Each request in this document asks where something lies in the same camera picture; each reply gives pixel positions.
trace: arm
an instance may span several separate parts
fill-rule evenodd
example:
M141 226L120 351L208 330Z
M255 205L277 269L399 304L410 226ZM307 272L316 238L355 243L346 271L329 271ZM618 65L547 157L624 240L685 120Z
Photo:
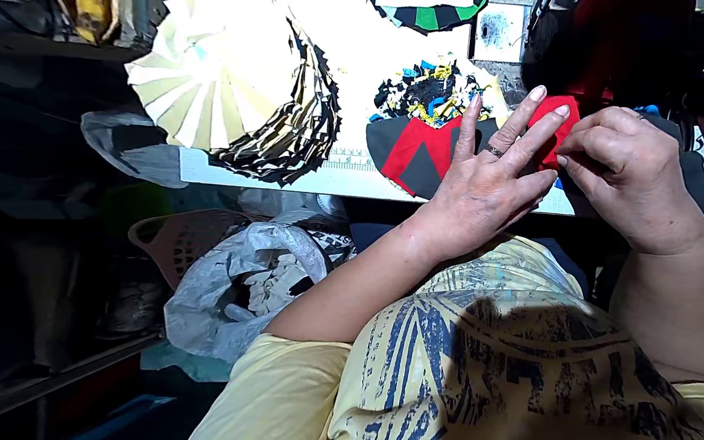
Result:
M453 163L433 199L363 253L287 305L264 332L294 341L352 342L369 319L410 291L438 262L485 244L525 215L556 178L553 170L517 178L539 147L562 125L552 112L521 139L544 87L536 88L491 139L501 159L474 155L482 103L463 115Z
M684 186L678 143L611 108L579 122L559 153L632 246L611 316L669 381L704 381L704 216Z

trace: yellow t-shirt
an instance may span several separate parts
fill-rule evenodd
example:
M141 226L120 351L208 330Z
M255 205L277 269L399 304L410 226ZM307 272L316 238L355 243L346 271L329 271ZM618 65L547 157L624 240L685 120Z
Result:
M447 266L351 346L260 335L191 439L704 438L704 384L668 384L547 249Z

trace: left hand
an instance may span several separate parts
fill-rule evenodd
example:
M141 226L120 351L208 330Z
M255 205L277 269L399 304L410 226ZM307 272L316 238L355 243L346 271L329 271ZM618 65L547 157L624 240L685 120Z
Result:
M517 139L546 94L543 86L533 89L491 138L490 145L504 153L501 159L487 150L474 155L482 99L472 100L444 181L431 201L404 224L426 257L442 262L473 251L520 220L550 190L558 176L553 170L518 178L569 115L568 106L559 107Z

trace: measuring ruler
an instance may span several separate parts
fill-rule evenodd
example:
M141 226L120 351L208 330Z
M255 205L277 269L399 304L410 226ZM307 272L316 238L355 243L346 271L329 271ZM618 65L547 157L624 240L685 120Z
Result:
M357 172L377 172L374 161L366 148L343 148L333 146L328 159L322 162L323 168L336 168Z

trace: ring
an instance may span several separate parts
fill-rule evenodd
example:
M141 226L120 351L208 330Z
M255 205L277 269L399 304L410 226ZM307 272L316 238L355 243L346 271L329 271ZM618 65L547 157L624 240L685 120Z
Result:
M504 153L502 153L500 150L497 150L496 147L494 147L493 145L490 145L490 144L488 144L488 146L485 147L485 150L490 151L491 154L498 157L499 159L501 159L502 156L504 155Z

